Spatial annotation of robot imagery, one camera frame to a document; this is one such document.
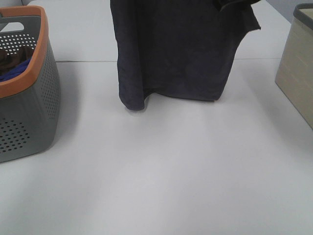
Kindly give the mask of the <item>dark navy towel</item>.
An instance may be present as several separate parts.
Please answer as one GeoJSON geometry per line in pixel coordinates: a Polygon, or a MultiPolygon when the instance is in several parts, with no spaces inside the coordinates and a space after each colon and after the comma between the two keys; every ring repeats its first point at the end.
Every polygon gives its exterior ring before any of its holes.
{"type": "Polygon", "coordinates": [[[243,38],[260,25],[251,0],[112,0],[119,97],[217,101],[243,38]]]}

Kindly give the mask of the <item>grey basket with orange rim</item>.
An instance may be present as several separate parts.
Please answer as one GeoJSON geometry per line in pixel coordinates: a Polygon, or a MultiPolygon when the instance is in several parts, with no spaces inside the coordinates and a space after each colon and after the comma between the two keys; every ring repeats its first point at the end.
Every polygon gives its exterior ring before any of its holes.
{"type": "Polygon", "coordinates": [[[7,56],[22,47],[33,52],[25,70],[0,81],[0,161],[7,162],[48,149],[55,137],[61,88],[48,36],[45,10],[39,6],[0,9],[1,23],[21,23],[22,30],[1,32],[7,56]]]}

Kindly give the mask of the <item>beige fabric storage box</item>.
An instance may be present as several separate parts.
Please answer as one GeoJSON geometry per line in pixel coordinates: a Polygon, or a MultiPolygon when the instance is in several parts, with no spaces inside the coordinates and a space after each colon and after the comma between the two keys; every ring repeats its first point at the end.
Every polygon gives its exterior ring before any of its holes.
{"type": "Polygon", "coordinates": [[[306,123],[313,126],[313,4],[298,4],[275,83],[306,123]]]}

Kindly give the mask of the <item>blue cloth in basket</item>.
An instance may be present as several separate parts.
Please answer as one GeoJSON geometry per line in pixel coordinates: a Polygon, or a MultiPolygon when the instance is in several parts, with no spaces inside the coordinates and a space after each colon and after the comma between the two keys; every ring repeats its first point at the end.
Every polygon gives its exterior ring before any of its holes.
{"type": "Polygon", "coordinates": [[[29,59],[23,61],[22,63],[18,64],[13,69],[6,72],[4,75],[1,75],[0,81],[1,82],[8,81],[8,80],[15,78],[15,77],[19,76],[20,74],[22,74],[27,69],[27,67],[30,63],[30,60],[31,59],[29,58],[29,59]]]}

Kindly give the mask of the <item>brown cloth in basket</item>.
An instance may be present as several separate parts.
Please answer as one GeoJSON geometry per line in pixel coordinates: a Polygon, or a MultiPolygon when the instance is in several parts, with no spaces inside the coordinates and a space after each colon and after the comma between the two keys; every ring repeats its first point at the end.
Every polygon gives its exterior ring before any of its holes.
{"type": "Polygon", "coordinates": [[[16,67],[27,59],[31,59],[34,50],[31,47],[20,47],[17,52],[9,54],[4,49],[0,50],[0,75],[4,75],[9,70],[16,67]]]}

